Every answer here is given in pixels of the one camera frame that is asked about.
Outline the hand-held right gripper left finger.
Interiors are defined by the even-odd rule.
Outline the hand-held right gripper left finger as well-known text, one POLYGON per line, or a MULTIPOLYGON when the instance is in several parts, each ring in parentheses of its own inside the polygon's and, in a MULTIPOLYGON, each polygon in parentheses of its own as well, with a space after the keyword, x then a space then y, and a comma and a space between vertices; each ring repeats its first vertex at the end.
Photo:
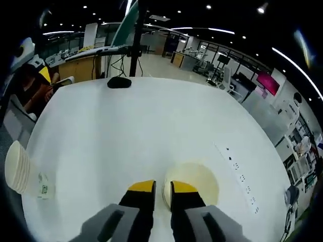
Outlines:
POLYGON ((131 185, 118 204, 87 219, 71 241, 149 241, 153 227, 156 181, 131 185))

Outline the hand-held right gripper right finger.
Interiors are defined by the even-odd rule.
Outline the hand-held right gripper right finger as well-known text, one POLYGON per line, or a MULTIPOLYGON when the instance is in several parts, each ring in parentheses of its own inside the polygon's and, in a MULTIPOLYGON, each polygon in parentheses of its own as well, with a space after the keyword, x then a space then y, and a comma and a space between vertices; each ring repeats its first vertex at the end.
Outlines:
POLYGON ((207 206, 195 187, 175 180, 170 187, 175 241, 249 241, 242 226, 218 207, 207 206))

